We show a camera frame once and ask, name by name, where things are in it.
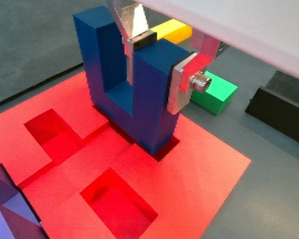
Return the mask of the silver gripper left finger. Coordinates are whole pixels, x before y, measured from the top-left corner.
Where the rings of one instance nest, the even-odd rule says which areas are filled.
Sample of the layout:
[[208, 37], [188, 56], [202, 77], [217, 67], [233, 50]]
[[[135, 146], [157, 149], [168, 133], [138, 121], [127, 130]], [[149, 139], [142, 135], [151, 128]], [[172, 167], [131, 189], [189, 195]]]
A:
[[129, 60], [127, 79], [134, 84], [134, 52], [158, 41], [158, 33], [149, 27], [143, 4], [131, 0], [106, 0], [122, 33]]

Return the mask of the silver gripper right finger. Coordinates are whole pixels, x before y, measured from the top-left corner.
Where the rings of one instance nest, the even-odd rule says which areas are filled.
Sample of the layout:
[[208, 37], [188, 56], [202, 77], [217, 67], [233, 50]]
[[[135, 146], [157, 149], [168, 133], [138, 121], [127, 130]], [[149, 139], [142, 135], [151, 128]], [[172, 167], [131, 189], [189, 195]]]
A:
[[193, 31], [192, 46], [197, 49], [173, 68], [168, 110], [176, 115], [188, 106], [193, 91], [205, 92], [212, 78], [205, 74], [209, 64], [226, 49], [226, 44], [198, 29]]

